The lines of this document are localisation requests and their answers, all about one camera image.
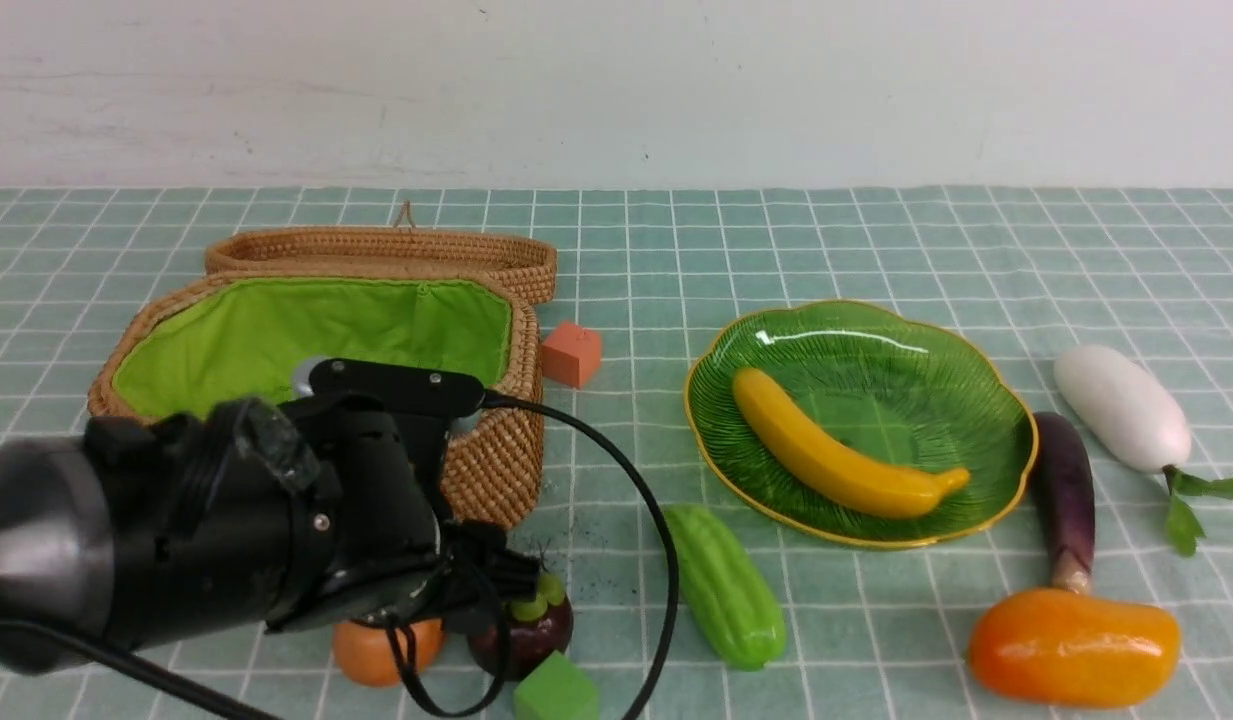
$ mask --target green checkered tablecloth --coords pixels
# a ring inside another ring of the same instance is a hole
[[[1036,409],[1059,404],[1051,358],[1117,346],[1192,420],[1191,468],[1233,473],[1233,190],[854,187],[743,191],[485,191],[379,187],[0,190],[0,443],[78,430],[84,395],[131,316],[201,274],[201,252],[238,229],[416,223],[522,233],[560,249],[557,298],[540,307],[603,335],[584,391],[547,402],[625,448],[661,501],[707,502],[748,545],[784,603],[793,642],[757,674],[711,656],[681,615],[649,716],[1075,718],[989,697],[961,656],[972,624],[1046,577],[1023,505],[990,533],[928,550],[853,552],[745,509],[704,468],[681,388],[692,359],[735,316],[827,297],[878,302],[980,345]],[[602,450],[549,424],[538,510],[515,530],[545,547],[578,607],[571,657],[608,716],[634,697],[663,610],[657,538]],[[1181,560],[1163,534],[1163,491],[1092,446],[1097,588],[1155,602],[1182,624],[1173,683],[1141,720],[1233,718],[1233,505],[1197,501],[1210,539]],[[423,718],[401,688],[346,683],[328,630],[261,639],[256,626],[149,652],[282,718]],[[485,687],[460,642],[425,681],[444,706]],[[199,716],[109,671],[0,673],[0,720]],[[510,693],[487,718],[510,715]]]

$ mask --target radish leaf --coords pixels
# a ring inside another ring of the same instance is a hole
[[[1173,492],[1179,496],[1219,497],[1223,501],[1233,501],[1233,478],[1202,480],[1197,475],[1178,470],[1173,478]]]
[[[1207,534],[1202,533],[1197,515],[1175,493],[1168,502],[1166,528],[1168,541],[1184,557],[1192,557],[1198,551],[1198,538],[1207,538]]]

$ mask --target toy vegetable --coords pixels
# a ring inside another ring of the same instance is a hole
[[[700,632],[735,669],[762,669],[785,652],[785,615],[731,528],[704,505],[668,505],[683,597]]]
[[[1051,587],[1014,594],[972,630],[967,661],[991,692],[1046,705],[1133,706],[1173,678],[1180,628],[1169,612],[1092,597],[1096,546],[1092,473],[1076,429],[1034,414],[1038,457],[1031,492],[1044,525]]]
[[[1233,478],[1202,480],[1185,473],[1192,433],[1180,404],[1154,375],[1113,348],[1079,345],[1052,369],[1055,387],[1091,433],[1128,468],[1163,473],[1168,491],[1168,541],[1184,557],[1197,552],[1202,524],[1184,496],[1233,501]]]
[[[401,630],[395,630],[404,657],[407,641]],[[416,673],[433,665],[446,641],[441,620],[424,620],[411,625],[416,635]],[[351,683],[369,688],[387,688],[402,682],[393,652],[388,650],[388,635],[383,629],[366,628],[356,623],[338,623],[332,629],[332,658]]]
[[[510,666],[506,679],[519,682],[536,669],[552,652],[563,652],[571,644],[571,600],[562,581],[556,575],[543,573],[538,583],[538,595],[530,602],[507,603],[510,625]],[[482,635],[470,635],[469,651],[473,662],[496,674],[496,626]]]

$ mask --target basket handle loop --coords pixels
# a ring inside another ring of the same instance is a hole
[[[409,229],[416,228],[416,219],[411,218],[411,200],[402,201],[402,208],[398,208],[398,213],[393,218],[393,227],[402,224],[402,219],[407,218],[407,224]]]

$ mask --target white radish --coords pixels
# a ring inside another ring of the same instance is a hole
[[[1142,473],[1185,465],[1189,420],[1154,375],[1111,346],[1079,345],[1055,358],[1055,387],[1110,455]]]

